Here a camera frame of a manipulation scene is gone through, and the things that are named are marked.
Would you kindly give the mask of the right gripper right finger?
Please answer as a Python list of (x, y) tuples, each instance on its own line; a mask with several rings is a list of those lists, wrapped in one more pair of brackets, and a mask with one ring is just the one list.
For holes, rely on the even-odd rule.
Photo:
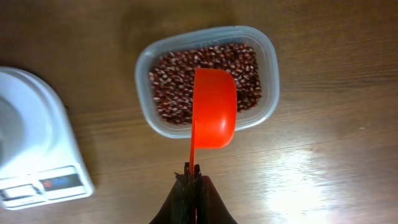
[(195, 209), (197, 224), (237, 224), (216, 187), (207, 175), (202, 175), (200, 166), (194, 166)]

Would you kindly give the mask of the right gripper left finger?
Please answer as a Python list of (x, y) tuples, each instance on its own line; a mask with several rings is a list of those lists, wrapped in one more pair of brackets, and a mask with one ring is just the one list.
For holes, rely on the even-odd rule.
[(150, 224), (194, 224), (196, 223), (195, 187), (190, 164), (184, 165), (182, 174), (175, 173), (175, 183), (165, 202)]

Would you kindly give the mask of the orange measuring scoop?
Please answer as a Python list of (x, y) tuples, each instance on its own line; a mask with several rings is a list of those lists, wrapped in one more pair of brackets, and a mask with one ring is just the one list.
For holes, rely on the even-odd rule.
[(193, 86), (189, 172), (195, 173), (197, 149), (227, 146), (236, 129), (237, 93), (232, 76), (224, 71), (197, 68)]

